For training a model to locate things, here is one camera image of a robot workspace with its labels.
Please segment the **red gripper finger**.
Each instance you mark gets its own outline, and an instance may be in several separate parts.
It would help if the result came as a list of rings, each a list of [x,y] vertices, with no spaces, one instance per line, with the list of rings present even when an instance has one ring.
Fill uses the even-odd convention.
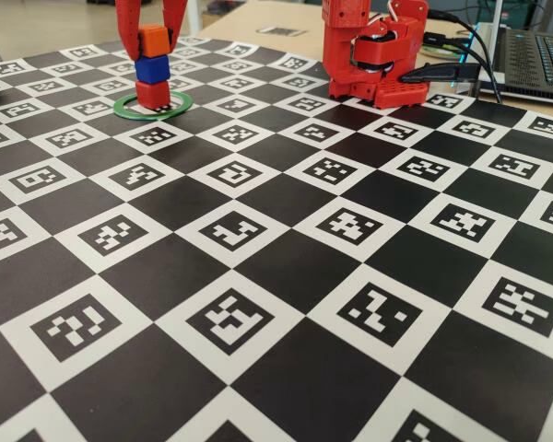
[[[187,3],[187,0],[163,0],[164,26],[169,32],[171,47],[177,44]]]
[[[139,58],[140,0],[116,0],[117,28],[121,42],[132,60]]]

